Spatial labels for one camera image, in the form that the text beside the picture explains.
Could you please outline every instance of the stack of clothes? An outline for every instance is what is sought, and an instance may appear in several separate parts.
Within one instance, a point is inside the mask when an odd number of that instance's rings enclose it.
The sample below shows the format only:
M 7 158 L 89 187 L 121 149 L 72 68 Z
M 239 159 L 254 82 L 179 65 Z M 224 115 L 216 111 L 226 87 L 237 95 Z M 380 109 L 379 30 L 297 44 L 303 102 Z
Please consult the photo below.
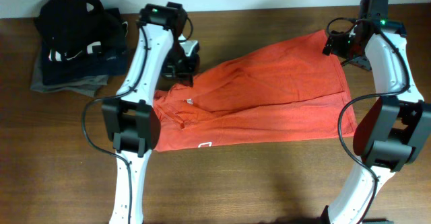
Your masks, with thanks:
M 43 42 L 30 89 L 87 96 L 127 71 L 127 22 L 100 0 L 50 0 L 34 24 Z

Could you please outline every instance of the white logo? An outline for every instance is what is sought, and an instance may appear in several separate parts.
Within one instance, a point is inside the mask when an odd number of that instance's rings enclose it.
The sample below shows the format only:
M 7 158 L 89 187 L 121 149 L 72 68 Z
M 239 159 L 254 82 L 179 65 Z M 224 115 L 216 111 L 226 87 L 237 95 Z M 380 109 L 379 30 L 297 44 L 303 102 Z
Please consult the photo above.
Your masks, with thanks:
M 201 143 L 197 147 L 211 147 L 212 144 L 213 144 L 212 142 Z

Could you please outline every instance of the wooden table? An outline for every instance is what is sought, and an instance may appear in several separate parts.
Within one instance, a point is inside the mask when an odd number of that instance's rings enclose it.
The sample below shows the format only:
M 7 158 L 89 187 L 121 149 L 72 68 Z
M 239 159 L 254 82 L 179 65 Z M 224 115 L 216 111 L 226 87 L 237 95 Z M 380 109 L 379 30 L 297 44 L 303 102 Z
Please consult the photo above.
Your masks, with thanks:
M 416 85 L 431 100 L 431 4 L 392 5 L 405 23 Z M 201 70 L 262 46 L 316 32 L 358 7 L 190 13 Z M 129 21 L 134 48 L 136 15 Z M 335 29 L 347 25 L 334 25 Z M 115 160 L 84 141 L 79 117 L 88 97 L 29 90 L 40 37 L 31 19 L 0 20 L 0 222 L 107 223 L 114 204 Z M 371 93 L 372 73 L 346 66 L 352 97 Z M 99 96 L 113 94 L 124 77 Z M 166 89 L 169 83 L 161 82 Z M 354 106 L 358 120 L 373 100 Z M 92 138 L 111 149 L 100 109 L 88 114 Z M 431 223 L 431 139 L 413 165 L 395 175 L 368 217 Z M 262 143 L 153 153 L 145 179 L 145 223 L 292 223 L 318 217 L 338 195 L 353 161 L 337 139 Z

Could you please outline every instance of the orange t-shirt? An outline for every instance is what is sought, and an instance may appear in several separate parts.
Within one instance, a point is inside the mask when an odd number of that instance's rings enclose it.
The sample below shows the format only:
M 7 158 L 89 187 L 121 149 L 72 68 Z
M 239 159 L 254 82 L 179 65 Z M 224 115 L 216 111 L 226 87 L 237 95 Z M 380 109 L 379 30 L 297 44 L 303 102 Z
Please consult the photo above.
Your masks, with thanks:
M 157 91 L 156 151 L 337 137 L 351 98 L 338 58 L 322 54 L 326 40 L 320 31 L 279 42 L 195 76 L 193 87 Z M 352 107 L 342 123 L 352 136 Z

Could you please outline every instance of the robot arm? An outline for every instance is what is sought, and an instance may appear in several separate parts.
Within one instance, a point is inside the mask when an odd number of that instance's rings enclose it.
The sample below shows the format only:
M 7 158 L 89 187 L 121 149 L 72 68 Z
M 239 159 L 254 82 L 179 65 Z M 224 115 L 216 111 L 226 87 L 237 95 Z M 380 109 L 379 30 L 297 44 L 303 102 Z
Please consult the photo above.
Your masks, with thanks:
M 131 169 L 130 189 L 127 166 L 117 159 L 117 189 L 110 224 L 143 223 L 145 171 L 160 134 L 160 122 L 152 108 L 159 75 L 192 85 L 199 65 L 198 42 L 180 41 L 184 39 L 186 20 L 187 13 L 180 4 L 147 5 L 141 10 L 137 49 L 117 95 L 128 92 L 136 83 L 137 86 L 129 94 L 105 100 L 102 105 L 115 154 L 126 159 Z
M 431 105 L 424 103 L 411 76 L 405 53 L 404 26 L 387 19 L 387 7 L 388 0 L 362 0 L 360 19 L 374 23 L 380 31 L 374 26 L 358 24 L 345 36 L 330 36 L 323 51 L 345 57 L 347 62 L 361 68 L 372 69 L 376 93 L 397 92 L 409 82 L 407 91 L 396 96 L 381 96 L 354 135 L 355 154 L 379 181 L 376 183 L 368 170 L 355 164 L 340 195 L 325 207 L 321 216 L 323 223 L 361 222 L 372 201 L 374 185 L 377 184 L 376 194 L 404 164 L 412 163 L 430 134 Z M 395 50 L 399 50 L 403 62 Z M 405 129 L 394 127 L 398 118 L 406 125 Z

